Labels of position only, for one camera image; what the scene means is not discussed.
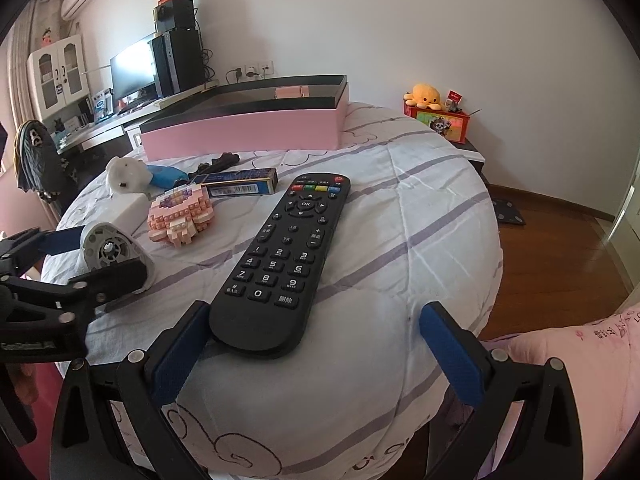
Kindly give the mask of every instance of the pink pillow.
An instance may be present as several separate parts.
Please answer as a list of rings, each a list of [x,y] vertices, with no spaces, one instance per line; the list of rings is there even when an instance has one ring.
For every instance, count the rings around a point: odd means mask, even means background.
[[[607,319],[548,328],[495,341],[517,362],[566,365],[580,418],[585,480],[596,478],[640,412],[640,304]],[[520,405],[511,407],[497,441],[494,468],[506,448]]]

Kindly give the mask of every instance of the red tag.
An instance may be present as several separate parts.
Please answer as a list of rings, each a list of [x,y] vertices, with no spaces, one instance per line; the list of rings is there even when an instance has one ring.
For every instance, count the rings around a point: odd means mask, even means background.
[[[455,104],[460,104],[460,101],[462,101],[462,95],[454,92],[453,90],[449,90],[449,95],[447,96],[447,98],[451,99],[453,102],[455,102]]]

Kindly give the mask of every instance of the barcode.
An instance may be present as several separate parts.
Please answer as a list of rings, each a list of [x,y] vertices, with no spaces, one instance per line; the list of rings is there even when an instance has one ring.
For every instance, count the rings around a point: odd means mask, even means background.
[[[209,188],[209,196],[220,195],[246,195],[249,193],[258,193],[257,184],[247,184],[246,186],[226,186]]]

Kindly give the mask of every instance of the pink building block toy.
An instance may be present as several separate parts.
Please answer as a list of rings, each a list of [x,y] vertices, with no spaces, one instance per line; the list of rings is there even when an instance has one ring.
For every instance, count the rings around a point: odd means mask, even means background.
[[[154,242],[167,240],[176,248],[190,244],[208,227],[213,214],[207,190],[200,184],[175,187],[152,202],[146,219],[149,238]]]

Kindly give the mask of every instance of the small blue box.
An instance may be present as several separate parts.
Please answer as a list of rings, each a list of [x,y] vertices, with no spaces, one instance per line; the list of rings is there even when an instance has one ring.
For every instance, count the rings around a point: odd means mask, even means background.
[[[219,196],[270,195],[278,185],[278,173],[275,168],[257,170],[223,171],[199,175],[194,184],[207,188],[210,198]]]

